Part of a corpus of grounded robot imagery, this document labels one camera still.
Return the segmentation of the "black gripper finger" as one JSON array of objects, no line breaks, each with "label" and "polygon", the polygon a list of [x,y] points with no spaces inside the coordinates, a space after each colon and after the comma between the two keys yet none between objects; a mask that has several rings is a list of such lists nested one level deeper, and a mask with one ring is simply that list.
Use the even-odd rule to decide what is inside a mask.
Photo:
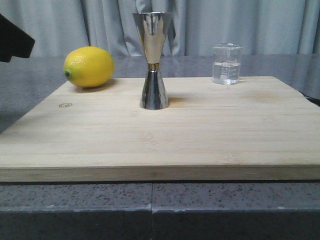
[{"label": "black gripper finger", "polygon": [[0,15],[0,61],[9,63],[12,57],[29,58],[35,40],[2,14]]}]

